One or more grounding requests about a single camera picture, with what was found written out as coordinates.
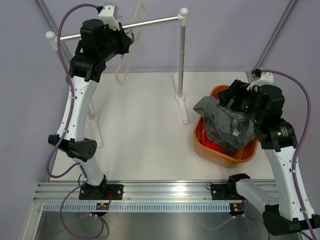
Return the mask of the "grey shorts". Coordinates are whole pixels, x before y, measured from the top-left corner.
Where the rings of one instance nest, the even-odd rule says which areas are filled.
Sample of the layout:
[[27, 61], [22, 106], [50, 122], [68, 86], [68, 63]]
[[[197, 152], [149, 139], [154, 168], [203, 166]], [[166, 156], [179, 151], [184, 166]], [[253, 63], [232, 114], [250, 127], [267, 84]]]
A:
[[203, 97], [193, 110], [203, 118], [207, 138], [226, 155], [233, 155], [256, 138], [254, 124], [244, 113], [221, 106], [213, 96]]

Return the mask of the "white clothes hanger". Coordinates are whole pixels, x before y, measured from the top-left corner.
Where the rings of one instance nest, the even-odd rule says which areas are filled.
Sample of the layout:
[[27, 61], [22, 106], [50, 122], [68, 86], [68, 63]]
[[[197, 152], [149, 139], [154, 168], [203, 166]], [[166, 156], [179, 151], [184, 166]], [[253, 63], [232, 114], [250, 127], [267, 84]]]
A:
[[[133, 24], [137, 23], [137, 17], [140, 14], [140, 10], [142, 10], [142, 12], [143, 12], [141, 19], [144, 20], [147, 15], [147, 8], [146, 8], [146, 5], [142, 1], [137, 4], [136, 11], [135, 11], [135, 14], [134, 14], [134, 17], [132, 20]], [[127, 66], [125, 68], [125, 71], [123, 73], [123, 78], [121, 78], [121, 76], [120, 76], [120, 74], [121, 74], [120, 70], [121, 70], [123, 62], [124, 62], [124, 55], [121, 55], [120, 60], [119, 60], [119, 64], [118, 64], [116, 72], [115, 72], [115, 80], [120, 86], [123, 86], [126, 82], [127, 75], [130, 72], [132, 62], [134, 60], [134, 57], [136, 55], [136, 51], [138, 49], [138, 45], [139, 45], [142, 31], [143, 31], [143, 27], [138, 27], [138, 32], [136, 35], [134, 35], [132, 29], [129, 30], [128, 32], [126, 32], [126, 34], [129, 35], [130, 37], [134, 37], [134, 41], [132, 44], [132, 51], [130, 52], [129, 61], [128, 61]]]

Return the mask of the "orange shorts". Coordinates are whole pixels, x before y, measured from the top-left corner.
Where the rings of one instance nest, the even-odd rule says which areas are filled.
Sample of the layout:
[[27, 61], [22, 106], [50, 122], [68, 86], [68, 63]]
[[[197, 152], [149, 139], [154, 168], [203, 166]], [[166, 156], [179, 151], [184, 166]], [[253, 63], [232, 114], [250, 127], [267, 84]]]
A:
[[222, 148], [222, 142], [220, 140], [211, 141], [207, 137], [207, 132], [205, 129], [202, 130], [201, 144], [218, 153], [224, 153], [224, 150]]

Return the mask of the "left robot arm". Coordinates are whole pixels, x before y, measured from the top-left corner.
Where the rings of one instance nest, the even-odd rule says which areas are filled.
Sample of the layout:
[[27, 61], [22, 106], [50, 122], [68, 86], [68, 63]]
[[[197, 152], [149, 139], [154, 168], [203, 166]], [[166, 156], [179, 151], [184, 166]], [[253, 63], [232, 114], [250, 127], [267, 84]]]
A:
[[113, 27], [100, 19], [84, 21], [80, 36], [70, 60], [71, 82], [65, 112], [57, 133], [48, 137], [48, 143], [79, 165], [85, 177], [79, 199], [100, 200], [108, 195], [107, 180], [95, 158], [97, 141], [85, 137], [85, 125], [106, 62], [116, 55], [127, 54], [133, 40], [121, 24]]

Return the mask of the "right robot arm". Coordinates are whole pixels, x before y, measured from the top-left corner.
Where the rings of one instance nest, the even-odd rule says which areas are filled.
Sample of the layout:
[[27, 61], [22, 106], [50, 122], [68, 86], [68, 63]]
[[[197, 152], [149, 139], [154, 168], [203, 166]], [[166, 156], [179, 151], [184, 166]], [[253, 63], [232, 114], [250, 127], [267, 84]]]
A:
[[320, 227], [320, 216], [306, 194], [298, 162], [298, 141], [293, 126], [282, 118], [285, 97], [271, 84], [262, 86], [235, 80], [217, 94], [223, 107], [230, 106], [253, 122], [254, 134], [270, 163], [277, 187], [271, 197], [247, 175], [229, 177], [226, 192], [237, 199], [244, 197], [262, 215], [267, 231], [273, 236], [289, 235]]

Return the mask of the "orange plastic basket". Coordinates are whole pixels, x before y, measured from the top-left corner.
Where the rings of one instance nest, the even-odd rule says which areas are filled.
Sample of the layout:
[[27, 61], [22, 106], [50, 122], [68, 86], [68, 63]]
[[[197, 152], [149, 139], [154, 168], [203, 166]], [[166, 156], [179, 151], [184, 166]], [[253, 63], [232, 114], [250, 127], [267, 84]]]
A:
[[[219, 100], [218, 92], [224, 91], [228, 88], [227, 85], [218, 85], [210, 93], [209, 96], [205, 97], [214, 97]], [[237, 164], [246, 163], [250, 161], [255, 155], [258, 148], [258, 139], [255, 138], [247, 146], [241, 149], [237, 149], [234, 154], [227, 155], [225, 153], [220, 153], [214, 150], [211, 150], [208, 147], [202, 145], [202, 131], [204, 128], [203, 118], [199, 115], [197, 123], [195, 124], [193, 130], [193, 139], [194, 139], [194, 150], [197, 155], [200, 157], [214, 162], [224, 168], [233, 168]]]

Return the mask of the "clothes rack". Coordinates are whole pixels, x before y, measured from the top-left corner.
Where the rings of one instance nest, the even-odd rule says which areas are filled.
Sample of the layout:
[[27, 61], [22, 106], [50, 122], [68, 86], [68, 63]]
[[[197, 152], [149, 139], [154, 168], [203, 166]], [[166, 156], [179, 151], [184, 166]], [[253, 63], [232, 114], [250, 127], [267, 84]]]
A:
[[[187, 8], [181, 8], [180, 12], [176, 16], [166, 17], [166, 18], [160, 18], [160, 19], [154, 19], [154, 20], [148, 20], [137, 23], [131, 23], [129, 25], [121, 25], [119, 22], [119, 27], [124, 30], [124, 32], [128, 32], [129, 30], [133, 30], [135, 28], [139, 27], [147, 27], [147, 26], [153, 26], [153, 25], [159, 25], [164, 23], [170, 23], [170, 22], [180, 22], [180, 50], [179, 50], [179, 71], [178, 73], [174, 73], [172, 75], [174, 87], [175, 87], [175, 99], [178, 102], [180, 114], [182, 118], [183, 124], [188, 124], [189, 119], [187, 115], [187, 110], [185, 106], [185, 95], [183, 94], [183, 79], [184, 79], [184, 60], [185, 60], [185, 39], [186, 39], [186, 23], [187, 23], [187, 14], [188, 10]], [[58, 37], [53, 31], [48, 31], [45, 34], [46, 39], [50, 42], [52, 48], [54, 51], [58, 53]], [[72, 41], [72, 40], [79, 40], [81, 38], [80, 34], [75, 35], [68, 35], [68, 36], [61, 36], [60, 37], [60, 43], [66, 42], [66, 41]], [[90, 122], [91, 129], [93, 136], [95, 137], [95, 140], [97, 142], [97, 147], [101, 148], [103, 146], [103, 141], [101, 138], [101, 133], [99, 130], [98, 125], [98, 115], [96, 115], [92, 100], [89, 103], [89, 110], [87, 114], [87, 120]]]

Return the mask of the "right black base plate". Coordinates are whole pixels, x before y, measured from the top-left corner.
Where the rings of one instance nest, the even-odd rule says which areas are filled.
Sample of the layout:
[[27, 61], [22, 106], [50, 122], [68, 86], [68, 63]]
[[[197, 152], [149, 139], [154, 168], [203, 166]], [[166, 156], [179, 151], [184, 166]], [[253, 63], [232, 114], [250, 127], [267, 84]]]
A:
[[242, 200], [243, 197], [240, 196], [236, 190], [228, 183], [217, 184], [210, 183], [210, 193], [212, 200]]

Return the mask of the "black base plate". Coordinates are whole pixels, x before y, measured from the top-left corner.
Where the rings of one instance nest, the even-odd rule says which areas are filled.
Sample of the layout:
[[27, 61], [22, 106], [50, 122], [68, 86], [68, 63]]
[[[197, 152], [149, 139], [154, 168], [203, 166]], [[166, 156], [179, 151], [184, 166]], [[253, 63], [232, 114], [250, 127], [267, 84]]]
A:
[[217, 184], [210, 183], [210, 193], [212, 200], [242, 200], [243, 197], [240, 196], [236, 190], [228, 183]]
[[92, 186], [85, 184], [80, 188], [78, 196], [79, 200], [122, 200], [123, 199], [122, 184], [102, 184], [99, 186]]

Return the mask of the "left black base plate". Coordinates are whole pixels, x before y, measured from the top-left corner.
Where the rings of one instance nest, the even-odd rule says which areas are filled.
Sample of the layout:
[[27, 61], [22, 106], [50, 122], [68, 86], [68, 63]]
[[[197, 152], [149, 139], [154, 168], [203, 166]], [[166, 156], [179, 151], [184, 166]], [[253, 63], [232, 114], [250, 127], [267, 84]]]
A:
[[85, 184], [80, 188], [78, 196], [79, 200], [122, 200], [123, 199], [122, 184], [102, 184], [99, 186], [92, 186]]

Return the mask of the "aluminium rail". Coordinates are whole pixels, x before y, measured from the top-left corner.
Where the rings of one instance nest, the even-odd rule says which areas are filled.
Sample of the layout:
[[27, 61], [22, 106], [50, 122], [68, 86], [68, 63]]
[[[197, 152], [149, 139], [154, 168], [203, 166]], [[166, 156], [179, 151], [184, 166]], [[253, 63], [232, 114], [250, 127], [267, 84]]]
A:
[[[115, 181], [123, 185], [122, 203], [208, 203], [212, 201], [208, 181]], [[33, 196], [34, 202], [61, 202], [78, 187], [76, 181], [41, 182]]]

